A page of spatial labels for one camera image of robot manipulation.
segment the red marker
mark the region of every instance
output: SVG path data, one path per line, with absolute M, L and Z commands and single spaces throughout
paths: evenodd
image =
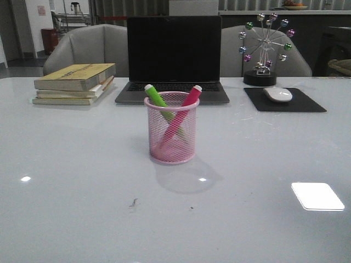
M 201 95 L 201 91 L 202 91 L 202 88 L 199 85 L 194 86 L 191 89 L 189 95 L 184 100 L 182 107 L 194 104 L 199 98 L 199 96 Z M 177 114 L 175 115 L 175 118 L 170 123 L 165 134 L 163 135 L 163 140 L 161 142 L 160 147 L 164 146 L 167 142 L 169 142 L 173 138 L 173 136 L 177 133 L 177 130 L 182 124 L 183 120 L 187 116 L 188 112 L 189 110 L 177 112 Z

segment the green marker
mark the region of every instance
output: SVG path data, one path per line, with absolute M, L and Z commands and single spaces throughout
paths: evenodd
M 152 101 L 154 102 L 154 104 L 158 107 L 168 107 L 168 105 L 165 103 L 165 101 L 163 100 L 163 98 L 161 98 L 161 96 L 159 95 L 159 93 L 157 92 L 157 90 L 155 89 L 155 87 L 151 84 L 148 84 L 145 86 L 145 92 L 148 94 L 148 96 L 152 99 Z M 161 114 L 163 115 L 163 117 L 165 118 L 165 120 L 168 123 L 171 123 L 171 121 L 174 118 L 174 114 L 169 112 L 169 111 L 161 111 Z M 177 134 L 184 139 L 184 130 L 182 127 L 179 127 L 179 129 L 177 130 Z

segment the white mouse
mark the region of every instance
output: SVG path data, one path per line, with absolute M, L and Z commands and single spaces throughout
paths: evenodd
M 263 89 L 265 95 L 274 102 L 288 102 L 292 99 L 292 94 L 288 89 L 279 87 L 270 87 Z

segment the laptop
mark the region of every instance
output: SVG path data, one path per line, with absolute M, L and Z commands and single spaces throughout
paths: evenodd
M 129 82 L 116 103 L 143 104 L 147 84 L 158 92 L 200 85 L 200 104 L 229 102 L 219 81 L 220 16 L 133 16 L 127 30 Z

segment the black base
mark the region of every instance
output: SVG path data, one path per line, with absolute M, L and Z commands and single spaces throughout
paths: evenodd
M 253 86 L 273 86 L 276 85 L 276 74 L 257 75 L 255 70 L 244 73 L 244 83 Z

